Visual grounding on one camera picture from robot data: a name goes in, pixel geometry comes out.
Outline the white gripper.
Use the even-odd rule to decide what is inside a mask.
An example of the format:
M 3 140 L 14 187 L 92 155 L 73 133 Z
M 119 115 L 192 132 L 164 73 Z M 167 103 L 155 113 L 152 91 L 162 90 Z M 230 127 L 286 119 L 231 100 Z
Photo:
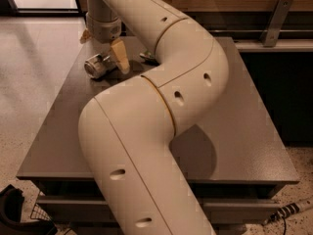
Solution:
M 80 37 L 80 43 L 83 44 L 91 38 L 91 35 L 100 43 L 112 41 L 110 52 L 118 69 L 128 74 L 130 65 L 127 57 L 126 48 L 121 38 L 121 20 L 115 19 L 112 22 L 100 22 L 86 14 L 86 26 Z

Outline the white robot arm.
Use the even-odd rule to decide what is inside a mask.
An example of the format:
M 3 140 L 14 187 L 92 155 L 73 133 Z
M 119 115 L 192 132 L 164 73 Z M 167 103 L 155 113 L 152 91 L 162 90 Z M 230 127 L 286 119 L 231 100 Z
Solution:
M 169 144 L 222 94 L 220 44 L 161 0 L 103 0 L 157 67 L 95 96 L 78 124 L 85 160 L 124 235 L 215 235 Z

